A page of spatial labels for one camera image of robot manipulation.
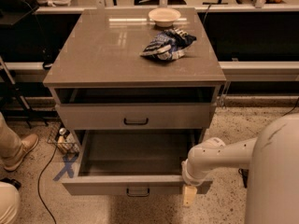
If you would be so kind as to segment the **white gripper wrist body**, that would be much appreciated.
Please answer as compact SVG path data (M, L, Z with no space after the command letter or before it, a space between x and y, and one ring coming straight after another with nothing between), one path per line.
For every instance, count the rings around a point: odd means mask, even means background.
M205 159L187 159L181 163L182 177L189 186L201 186L210 173L211 163Z

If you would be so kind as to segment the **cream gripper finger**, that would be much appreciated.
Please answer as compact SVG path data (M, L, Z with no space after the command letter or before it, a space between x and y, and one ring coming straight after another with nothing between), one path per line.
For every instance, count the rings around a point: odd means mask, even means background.
M184 185L182 190L183 205L191 206L197 194L197 187Z

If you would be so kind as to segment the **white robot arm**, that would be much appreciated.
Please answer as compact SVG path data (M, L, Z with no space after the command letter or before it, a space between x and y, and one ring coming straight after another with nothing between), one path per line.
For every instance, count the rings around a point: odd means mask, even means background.
M256 138L226 145L213 137L192 147L182 177L198 187L220 167L249 171L245 224L299 224L299 114L274 120Z

